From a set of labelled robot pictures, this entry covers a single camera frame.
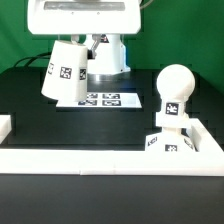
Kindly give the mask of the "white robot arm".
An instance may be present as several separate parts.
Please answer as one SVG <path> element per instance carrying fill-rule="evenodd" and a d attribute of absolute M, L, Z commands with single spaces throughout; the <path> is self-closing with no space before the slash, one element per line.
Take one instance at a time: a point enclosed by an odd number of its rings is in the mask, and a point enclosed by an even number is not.
<path fill-rule="evenodd" d="M 130 71 L 123 34 L 141 28 L 141 0 L 28 0 L 27 23 L 32 34 L 85 35 L 96 58 L 88 73 L 96 78 Z"/>

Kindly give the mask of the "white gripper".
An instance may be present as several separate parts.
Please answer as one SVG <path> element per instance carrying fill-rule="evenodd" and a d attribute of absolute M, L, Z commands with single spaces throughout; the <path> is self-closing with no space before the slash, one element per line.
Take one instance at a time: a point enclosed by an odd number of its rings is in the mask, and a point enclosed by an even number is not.
<path fill-rule="evenodd" d="M 33 34 L 87 38 L 88 58 L 96 58 L 100 34 L 135 34 L 141 28 L 138 0 L 28 0 L 28 29 Z"/>

